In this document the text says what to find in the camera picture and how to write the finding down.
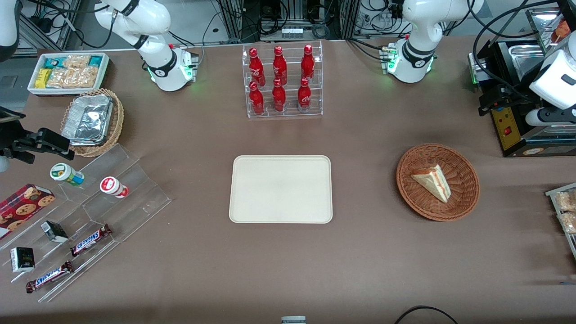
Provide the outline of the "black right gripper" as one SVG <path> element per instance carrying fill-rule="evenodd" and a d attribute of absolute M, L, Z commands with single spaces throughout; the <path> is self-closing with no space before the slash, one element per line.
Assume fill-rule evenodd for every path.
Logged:
<path fill-rule="evenodd" d="M 23 128 L 20 120 L 26 115 L 0 108 L 0 150 L 1 156 L 33 164 L 35 153 L 51 153 L 72 161 L 75 152 L 68 150 L 70 140 L 47 128 L 30 132 Z"/>

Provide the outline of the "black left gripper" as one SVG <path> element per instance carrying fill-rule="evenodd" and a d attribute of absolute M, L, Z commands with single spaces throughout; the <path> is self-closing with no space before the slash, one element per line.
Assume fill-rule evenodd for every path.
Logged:
<path fill-rule="evenodd" d="M 520 96 L 514 92 L 510 94 L 508 87 L 504 85 L 497 85 L 484 92 L 479 98 L 480 105 L 478 115 L 480 117 L 486 116 L 495 108 L 495 105 L 502 105 L 500 109 L 508 107 L 517 108 L 518 111 L 531 111 L 540 108 L 540 97 L 529 89 L 529 85 L 533 82 L 539 71 L 539 67 L 533 67 L 522 78 L 518 78 L 517 71 L 514 67 L 500 68 L 502 78 L 518 90 L 520 94 L 525 95 L 528 100 L 521 99 Z"/>

